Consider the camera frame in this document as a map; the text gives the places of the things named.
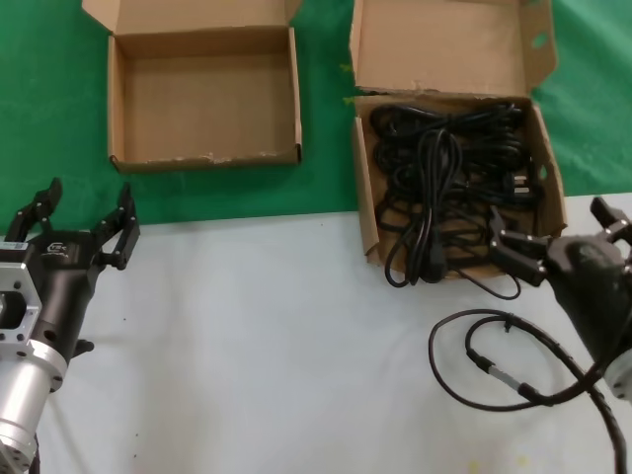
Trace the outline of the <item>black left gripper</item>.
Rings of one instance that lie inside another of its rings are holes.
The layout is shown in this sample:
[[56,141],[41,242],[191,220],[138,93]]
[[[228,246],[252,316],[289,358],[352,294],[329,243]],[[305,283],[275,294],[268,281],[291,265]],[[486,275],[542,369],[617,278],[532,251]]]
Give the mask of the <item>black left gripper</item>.
[[[62,193],[59,178],[54,178],[48,188],[36,192],[32,201],[15,214],[5,241],[25,242],[33,227],[40,226],[41,234],[30,240],[41,255],[44,270],[40,293],[42,310],[33,339],[52,347],[63,357],[74,357],[100,272],[105,266],[119,271],[127,267],[140,236],[140,227],[131,185],[124,183],[117,207],[90,233],[52,231],[50,217]],[[114,249],[104,252],[104,245],[117,235]]]

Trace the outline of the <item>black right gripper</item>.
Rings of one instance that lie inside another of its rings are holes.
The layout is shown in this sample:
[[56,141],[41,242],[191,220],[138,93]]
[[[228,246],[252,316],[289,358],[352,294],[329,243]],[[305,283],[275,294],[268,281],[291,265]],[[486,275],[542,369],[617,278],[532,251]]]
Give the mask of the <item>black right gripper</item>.
[[592,199],[591,213],[601,227],[595,236],[562,237],[549,246],[549,237],[508,230],[491,206],[489,258],[507,275],[532,286],[542,284],[547,275],[592,359],[608,363],[631,343],[631,331],[625,327],[631,312],[631,276],[624,272],[623,259],[631,252],[622,254],[616,246],[620,241],[631,246],[631,219],[603,197]]

